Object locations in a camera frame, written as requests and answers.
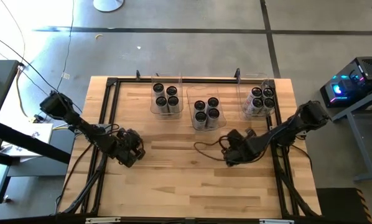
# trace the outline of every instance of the concrete floor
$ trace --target concrete floor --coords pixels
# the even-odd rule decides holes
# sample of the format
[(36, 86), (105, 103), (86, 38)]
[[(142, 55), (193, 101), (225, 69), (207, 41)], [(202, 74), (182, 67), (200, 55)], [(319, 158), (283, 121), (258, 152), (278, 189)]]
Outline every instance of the concrete floor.
[[(57, 86), (67, 52), (68, 33), (32, 32), (44, 26), (69, 26), (70, 1), (5, 0), (26, 37), (26, 59)], [(372, 0), (266, 0), (269, 21), (277, 30), (372, 30)], [(75, 2), (76, 27), (264, 29), (259, 0), (126, 0), (112, 13), (101, 13), (92, 1)], [(70, 56), (60, 90), (83, 106), (92, 75), (142, 75), (181, 72), (185, 76), (230, 77), (263, 72), (273, 77), (265, 34), (104, 33), (72, 35)], [(22, 52), (22, 42), (0, 2), (0, 38)], [(281, 78), (291, 78), (298, 104), (321, 100), (319, 88), (357, 56), (372, 55), (372, 35), (273, 35)], [(0, 52), (16, 58), (0, 44)], [(46, 91), (32, 71), (26, 73)], [(44, 94), (27, 78), (20, 79), (26, 113), (39, 112)], [(348, 124), (327, 124), (309, 133), (316, 186), (358, 187), (372, 214), (372, 181), (352, 178), (366, 172)], [(0, 205), (0, 218), (48, 215), (63, 184), (57, 178), (15, 178), (7, 194), (13, 204)]]

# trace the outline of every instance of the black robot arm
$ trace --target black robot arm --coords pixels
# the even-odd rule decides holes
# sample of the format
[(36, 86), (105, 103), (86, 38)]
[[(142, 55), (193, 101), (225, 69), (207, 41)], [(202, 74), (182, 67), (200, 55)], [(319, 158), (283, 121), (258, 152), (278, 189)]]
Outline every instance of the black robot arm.
[(145, 154), (143, 148), (139, 148), (142, 139), (132, 129), (121, 128), (118, 131), (106, 133), (105, 128), (89, 124), (80, 117), (73, 109), (73, 101), (62, 93), (52, 91), (46, 99), (41, 102), (40, 109), (53, 119), (65, 121), (70, 125), (72, 131), (81, 131), (87, 140), (95, 145), (108, 157), (116, 158), (126, 167), (131, 167)]
[(321, 128), (329, 119), (318, 101), (309, 101), (300, 105), (287, 121), (261, 136), (256, 136), (251, 129), (246, 138), (235, 129), (230, 131), (227, 134), (230, 147), (222, 150), (223, 158), (228, 166), (253, 162), (260, 158), (271, 141), (280, 146), (290, 146), (295, 135)]

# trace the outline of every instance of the clear plastic container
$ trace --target clear plastic container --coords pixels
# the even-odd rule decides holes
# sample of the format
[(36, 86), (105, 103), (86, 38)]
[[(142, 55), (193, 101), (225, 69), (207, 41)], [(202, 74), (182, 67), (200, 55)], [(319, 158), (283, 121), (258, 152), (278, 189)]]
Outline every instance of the clear plastic container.
[(265, 73), (236, 72), (239, 116), (242, 120), (266, 117), (274, 112), (274, 90), (269, 86)]
[(194, 129), (212, 131), (226, 125), (217, 87), (189, 87), (187, 88), (187, 100)]
[(182, 75), (155, 73), (151, 76), (150, 111), (157, 119), (177, 119), (182, 116), (184, 98)]

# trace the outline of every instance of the wooden tabletop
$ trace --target wooden tabletop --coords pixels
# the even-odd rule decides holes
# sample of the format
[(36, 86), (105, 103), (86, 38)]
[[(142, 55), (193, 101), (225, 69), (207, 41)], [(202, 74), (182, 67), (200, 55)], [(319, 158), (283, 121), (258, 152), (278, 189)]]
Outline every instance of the wooden tabletop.
[[(106, 79), (91, 78), (82, 114), (89, 123), (99, 120)], [(275, 79), (275, 82), (281, 117), (286, 120), (296, 110), (291, 80)], [(218, 88), (226, 118), (225, 127), (209, 132), (192, 128), (186, 91), (196, 85)], [(252, 127), (257, 135), (266, 132), (264, 119), (243, 121), (240, 118), (235, 86), (184, 83), (182, 117), (160, 120), (150, 111), (151, 84), (121, 83), (115, 123), (126, 129), (132, 128), (141, 135), (146, 155), (131, 168), (119, 165), (117, 160), (108, 160), (99, 216), (281, 218), (270, 150), (258, 162), (229, 168), (224, 162), (204, 157), (193, 149), (194, 142), (215, 142), (232, 129), (244, 135), (248, 127)], [(113, 92), (109, 98), (109, 109)], [(298, 140), (295, 145), (305, 150), (304, 142)], [(78, 137), (68, 172), (87, 146), (87, 140)], [(222, 157), (218, 145), (206, 147), (203, 151), (217, 158)], [(60, 210), (67, 208), (83, 188), (91, 152), (86, 153), (77, 165)], [(295, 149), (291, 149), (289, 158), (296, 189), (313, 211), (320, 213), (309, 160)], [(94, 187), (91, 191), (90, 207), (95, 190)], [(287, 207), (292, 212), (289, 199), (286, 191)]]

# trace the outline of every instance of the desk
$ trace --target desk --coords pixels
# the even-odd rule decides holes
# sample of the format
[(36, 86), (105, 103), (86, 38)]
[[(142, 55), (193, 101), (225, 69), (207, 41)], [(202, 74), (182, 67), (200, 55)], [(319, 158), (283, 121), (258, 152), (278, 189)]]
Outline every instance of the desk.
[[(92, 77), (82, 117), (97, 123), (107, 77)], [(296, 110), (289, 79), (276, 79), (281, 118), (286, 120)], [(215, 85), (219, 89), (225, 127), (196, 134), (192, 128), (187, 104), (187, 87)], [(150, 83), (121, 83), (114, 123), (136, 130), (144, 140), (146, 155), (131, 168), (109, 159), (101, 194), (99, 216), (120, 217), (204, 217), (204, 218), (280, 218), (279, 199), (270, 150), (252, 164), (229, 168), (193, 149), (195, 141), (214, 142), (232, 129), (240, 132), (252, 127), (257, 135), (266, 132), (264, 119), (241, 121), (235, 84), (184, 83), (184, 110), (178, 120), (157, 120), (150, 112)], [(113, 96), (109, 97), (109, 107)], [(296, 146), (305, 149), (302, 141)], [(79, 137), (74, 144), (68, 172), (88, 146)], [(205, 149), (211, 156), (221, 157), (220, 147)], [(312, 210), (320, 213), (319, 201), (309, 160), (291, 149), (289, 158), (294, 185)], [(91, 150), (77, 165), (65, 190), (60, 210), (66, 209), (86, 182)], [(96, 187), (92, 188), (89, 205), (93, 204)], [(287, 207), (291, 203), (286, 191)]]

